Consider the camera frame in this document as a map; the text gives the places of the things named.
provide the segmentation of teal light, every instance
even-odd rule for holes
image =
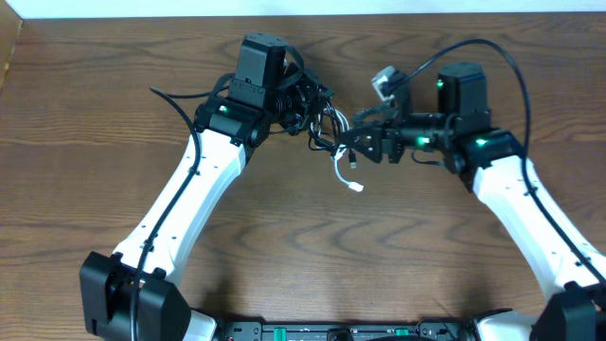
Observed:
[[[417,138],[417,144],[419,144],[420,146],[422,145],[426,145],[429,142],[431,142],[432,140],[429,137],[419,137]]]

